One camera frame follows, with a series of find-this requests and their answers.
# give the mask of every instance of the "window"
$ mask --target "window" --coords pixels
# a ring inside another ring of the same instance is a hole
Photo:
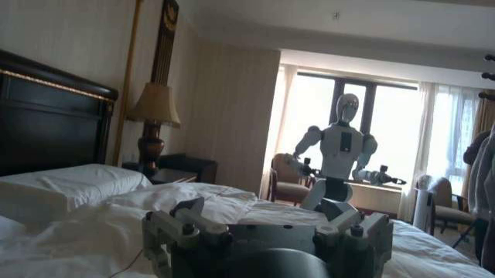
[[[379,170],[387,165],[391,175],[411,181],[423,111],[420,94],[412,86],[299,72],[287,96],[277,152],[293,152],[309,126],[324,129],[337,120],[336,101],[344,93],[355,94],[360,102],[351,126],[361,133],[371,131],[377,141],[367,168]],[[319,144],[301,157],[311,158],[311,166],[320,168]]]
[[[371,134],[377,150],[367,168],[388,166],[388,174],[412,181],[423,102],[416,90],[376,86]]]
[[[448,85],[435,88],[427,173],[449,180],[453,194],[461,192],[467,173],[463,154],[472,140],[477,92],[479,89]]]
[[[295,146],[308,127],[324,129],[331,118],[335,81],[327,78],[296,75],[287,96],[284,120],[280,127],[277,152],[293,153]],[[303,157],[311,158],[311,165],[321,165],[319,144],[311,147]]]

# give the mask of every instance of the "window frame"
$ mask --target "window frame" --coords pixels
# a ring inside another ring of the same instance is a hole
[[[372,81],[367,79],[341,77],[341,76],[319,74],[319,73],[304,72],[304,71],[297,71],[297,75],[315,77],[315,78],[325,78],[325,79],[331,79],[335,81],[331,118],[328,119],[328,124],[337,121],[337,111],[336,111],[337,99],[343,95],[345,84],[365,87],[361,125],[360,125],[360,132],[363,134],[368,134],[371,131],[372,109],[375,106],[376,87],[387,86],[387,87],[395,87],[399,89],[408,89],[408,90],[417,91],[417,86],[400,85],[400,84],[388,83],[388,82],[377,82],[377,81]]]

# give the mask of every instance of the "robot face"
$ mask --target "robot face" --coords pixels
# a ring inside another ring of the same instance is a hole
[[[343,94],[337,100],[337,117],[340,122],[348,123],[356,116],[359,99],[353,94]]]

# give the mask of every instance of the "pillow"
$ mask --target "pillow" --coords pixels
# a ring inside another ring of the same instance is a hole
[[[25,234],[25,226],[0,215],[0,240]]]
[[[140,172],[101,164],[9,175],[0,177],[0,215],[41,224],[82,204],[148,186]]]

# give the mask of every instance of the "lamp base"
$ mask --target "lamp base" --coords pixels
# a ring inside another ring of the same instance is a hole
[[[137,141],[138,163],[142,165],[142,174],[152,176],[156,171],[156,161],[160,157],[164,142],[160,139],[160,123],[146,120],[144,122],[142,136]]]

